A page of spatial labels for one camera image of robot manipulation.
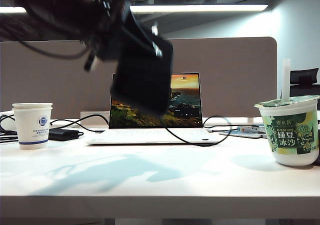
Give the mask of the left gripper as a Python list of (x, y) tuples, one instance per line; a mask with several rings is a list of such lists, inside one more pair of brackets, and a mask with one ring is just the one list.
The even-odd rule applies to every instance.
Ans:
[(90, 47), (89, 60), (116, 60), (127, 40), (135, 51), (158, 59), (172, 59), (173, 45), (136, 20), (130, 11), (131, 0), (94, 0), (94, 4), (90, 14), (97, 21), (92, 23), (85, 42)]

